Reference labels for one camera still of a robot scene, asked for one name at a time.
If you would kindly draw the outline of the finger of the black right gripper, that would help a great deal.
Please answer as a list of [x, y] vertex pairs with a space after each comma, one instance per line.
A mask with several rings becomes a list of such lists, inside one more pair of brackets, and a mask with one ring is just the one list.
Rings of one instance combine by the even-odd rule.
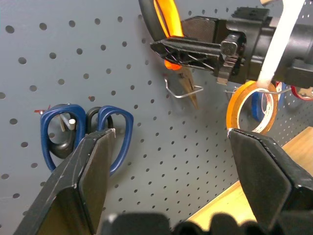
[[198, 41], [214, 41], [216, 21], [210, 18], [196, 16], [181, 22], [185, 37]]
[[162, 59], [181, 66], [217, 71], [222, 66], [219, 44], [197, 40], [160, 40], [150, 44]]

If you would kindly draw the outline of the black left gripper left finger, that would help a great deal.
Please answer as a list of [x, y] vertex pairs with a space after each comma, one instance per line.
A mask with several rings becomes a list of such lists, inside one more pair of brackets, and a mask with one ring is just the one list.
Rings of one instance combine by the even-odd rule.
[[115, 129], [86, 135], [52, 172], [16, 235], [94, 235], [105, 202]]

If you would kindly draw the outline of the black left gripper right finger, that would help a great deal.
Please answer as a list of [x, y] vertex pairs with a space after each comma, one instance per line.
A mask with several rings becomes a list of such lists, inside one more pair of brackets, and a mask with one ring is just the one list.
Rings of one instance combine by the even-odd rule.
[[313, 230], [313, 177], [272, 138], [228, 130], [237, 174], [265, 232]]

